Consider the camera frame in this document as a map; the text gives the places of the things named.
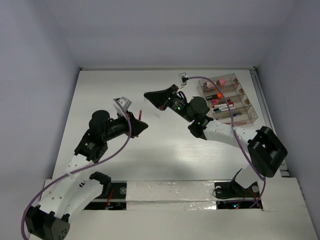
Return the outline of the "red gel pen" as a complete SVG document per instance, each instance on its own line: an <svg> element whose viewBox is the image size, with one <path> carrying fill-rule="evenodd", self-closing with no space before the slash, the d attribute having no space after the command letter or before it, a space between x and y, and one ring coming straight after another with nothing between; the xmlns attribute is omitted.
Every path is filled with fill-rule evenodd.
<svg viewBox="0 0 320 240"><path fill-rule="evenodd" d="M139 120L139 121L141 121L141 120L142 120L142 113L143 113L143 110L142 110L142 109L140 109L140 110L139 110L139 115L138 115L138 120Z"/></svg>

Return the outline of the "pink black highlighter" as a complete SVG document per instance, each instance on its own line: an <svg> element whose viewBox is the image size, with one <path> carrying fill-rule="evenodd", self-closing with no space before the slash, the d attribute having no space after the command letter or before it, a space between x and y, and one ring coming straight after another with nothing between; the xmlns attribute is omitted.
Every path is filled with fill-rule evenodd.
<svg viewBox="0 0 320 240"><path fill-rule="evenodd" d="M211 103L213 106L224 104L225 101L222 98L212 99Z"/></svg>

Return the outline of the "orange black highlighter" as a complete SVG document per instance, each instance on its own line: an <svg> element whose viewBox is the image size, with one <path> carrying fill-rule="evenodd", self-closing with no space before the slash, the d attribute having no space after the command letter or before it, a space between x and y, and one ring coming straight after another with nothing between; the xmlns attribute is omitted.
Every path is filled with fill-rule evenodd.
<svg viewBox="0 0 320 240"><path fill-rule="evenodd" d="M217 94L213 94L213 95L209 95L205 97L206 100L216 100L216 99L222 99L223 95L221 93L217 93Z"/></svg>

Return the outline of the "white pen blue cap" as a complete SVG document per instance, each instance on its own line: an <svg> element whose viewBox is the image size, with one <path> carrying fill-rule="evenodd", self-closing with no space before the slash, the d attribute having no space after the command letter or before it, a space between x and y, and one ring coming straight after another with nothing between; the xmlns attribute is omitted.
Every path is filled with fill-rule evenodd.
<svg viewBox="0 0 320 240"><path fill-rule="evenodd" d="M220 112L225 112L225 111L229 111L229 108L222 108L217 111L214 111L214 113L220 113Z"/></svg>

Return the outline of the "white pen red cap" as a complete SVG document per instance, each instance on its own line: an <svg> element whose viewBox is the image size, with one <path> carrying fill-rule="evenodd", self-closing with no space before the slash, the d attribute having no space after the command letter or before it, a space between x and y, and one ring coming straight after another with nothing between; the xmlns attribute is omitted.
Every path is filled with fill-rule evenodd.
<svg viewBox="0 0 320 240"><path fill-rule="evenodd" d="M219 110L227 109L228 107L232 108L233 106L234 106L233 102L227 102L223 104L214 105L213 110L219 111Z"/></svg>

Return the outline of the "dark blue ballpoint pen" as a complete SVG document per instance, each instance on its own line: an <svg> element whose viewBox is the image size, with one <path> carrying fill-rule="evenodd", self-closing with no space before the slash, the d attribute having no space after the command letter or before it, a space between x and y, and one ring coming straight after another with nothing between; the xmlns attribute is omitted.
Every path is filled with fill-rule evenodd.
<svg viewBox="0 0 320 240"><path fill-rule="evenodd" d="M233 114L232 114L232 117L237 117L237 116L241 116L241 115L242 115L242 113L241 113L241 112L233 113Z"/></svg>

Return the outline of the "red ballpoint pen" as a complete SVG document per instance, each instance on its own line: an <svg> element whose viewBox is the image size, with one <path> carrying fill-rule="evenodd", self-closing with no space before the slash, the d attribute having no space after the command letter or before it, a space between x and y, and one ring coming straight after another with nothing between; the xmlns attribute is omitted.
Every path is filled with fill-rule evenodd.
<svg viewBox="0 0 320 240"><path fill-rule="evenodd" d="M232 122L226 122L225 123L226 125L232 125L232 124L234 124L235 126L243 126L243 125L246 125L247 124L247 121L238 121L238 122L234 122L234 123L232 123Z"/></svg>

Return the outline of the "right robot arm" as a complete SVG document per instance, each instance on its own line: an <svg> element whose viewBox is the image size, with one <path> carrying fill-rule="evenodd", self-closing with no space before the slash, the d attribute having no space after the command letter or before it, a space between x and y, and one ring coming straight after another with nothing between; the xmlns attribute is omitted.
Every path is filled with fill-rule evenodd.
<svg viewBox="0 0 320 240"><path fill-rule="evenodd" d="M248 165L232 180L215 186L215 196L219 199L241 198L259 179L274 177L288 155L269 127L250 130L219 122L207 115L210 109L204 98L195 96L187 100L175 84L165 90L146 92L143 96L160 111L169 108L188 121L188 129L194 137L238 147L249 158Z"/></svg>

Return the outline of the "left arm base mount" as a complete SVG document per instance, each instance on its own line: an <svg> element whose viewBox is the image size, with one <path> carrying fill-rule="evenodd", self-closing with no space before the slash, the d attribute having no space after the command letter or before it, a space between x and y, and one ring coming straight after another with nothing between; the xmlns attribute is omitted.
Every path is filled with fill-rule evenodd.
<svg viewBox="0 0 320 240"><path fill-rule="evenodd" d="M122 211L127 209L127 182L113 182L108 194L103 193L92 200L85 210Z"/></svg>

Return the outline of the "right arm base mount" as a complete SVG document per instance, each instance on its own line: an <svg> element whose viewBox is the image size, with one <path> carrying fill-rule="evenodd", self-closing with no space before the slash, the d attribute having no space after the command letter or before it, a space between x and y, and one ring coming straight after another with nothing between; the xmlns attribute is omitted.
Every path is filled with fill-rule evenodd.
<svg viewBox="0 0 320 240"><path fill-rule="evenodd" d="M214 183L212 195L216 198L218 210L263 209L258 182L254 181L247 188L236 182L241 170L231 180Z"/></svg>

